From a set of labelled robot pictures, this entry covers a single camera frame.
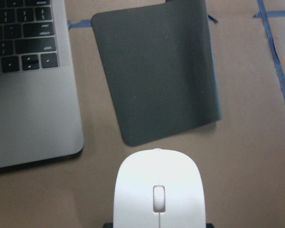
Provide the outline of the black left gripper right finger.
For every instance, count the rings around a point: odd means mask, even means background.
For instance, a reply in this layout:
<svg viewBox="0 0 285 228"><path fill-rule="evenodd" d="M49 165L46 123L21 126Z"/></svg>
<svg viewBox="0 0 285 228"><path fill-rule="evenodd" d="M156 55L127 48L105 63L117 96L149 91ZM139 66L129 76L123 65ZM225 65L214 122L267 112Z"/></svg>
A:
<svg viewBox="0 0 285 228"><path fill-rule="evenodd" d="M212 223L207 223L206 228L214 228L214 225Z"/></svg>

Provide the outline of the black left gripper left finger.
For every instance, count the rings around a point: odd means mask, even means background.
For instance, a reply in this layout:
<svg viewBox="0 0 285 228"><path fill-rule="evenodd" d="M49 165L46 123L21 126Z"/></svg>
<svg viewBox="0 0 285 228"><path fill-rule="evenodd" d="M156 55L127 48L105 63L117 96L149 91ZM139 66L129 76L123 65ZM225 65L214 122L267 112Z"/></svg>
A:
<svg viewBox="0 0 285 228"><path fill-rule="evenodd" d="M103 228L113 228L113 223L104 223Z"/></svg>

